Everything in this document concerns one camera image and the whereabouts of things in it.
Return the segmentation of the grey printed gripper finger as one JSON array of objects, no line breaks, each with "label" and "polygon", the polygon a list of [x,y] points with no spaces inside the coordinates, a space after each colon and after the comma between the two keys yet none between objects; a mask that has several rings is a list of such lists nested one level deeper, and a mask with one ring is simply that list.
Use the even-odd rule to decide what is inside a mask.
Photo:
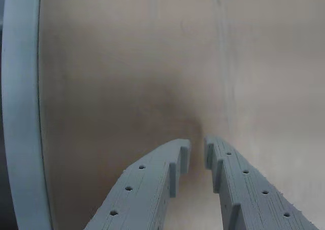
[{"label": "grey printed gripper finger", "polygon": [[208,136],[204,147],[224,229],[316,229],[229,143]]},{"label": "grey printed gripper finger", "polygon": [[189,169],[191,143],[175,139],[128,166],[86,229],[163,229],[169,200]]}]

